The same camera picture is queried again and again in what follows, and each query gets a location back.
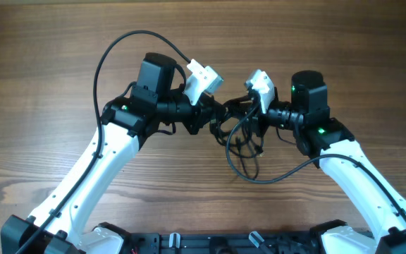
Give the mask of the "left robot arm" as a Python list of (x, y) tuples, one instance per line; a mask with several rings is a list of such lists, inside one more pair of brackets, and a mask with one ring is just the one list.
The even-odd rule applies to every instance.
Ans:
[(134, 253), (131, 235), (102, 223), (84, 228), (118, 172), (160, 125), (181, 123), (195, 135), (223, 107), (214, 92), (223, 78), (195, 60), (186, 67), (158, 53), (145, 55), (136, 81), (98, 113), (97, 130), (79, 160), (27, 218), (1, 228), (4, 253)]

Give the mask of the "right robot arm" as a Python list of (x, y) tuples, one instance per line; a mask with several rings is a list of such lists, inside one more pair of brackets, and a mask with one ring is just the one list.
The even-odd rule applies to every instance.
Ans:
[(299, 71), (291, 100), (280, 101), (270, 77), (254, 71), (245, 86), (254, 102), (250, 117), (258, 135), (268, 127), (292, 131), (308, 162), (333, 179), (362, 215), (371, 236), (333, 220), (312, 229), (321, 253), (406, 253), (406, 199), (368, 160), (355, 136), (330, 115), (324, 77)]

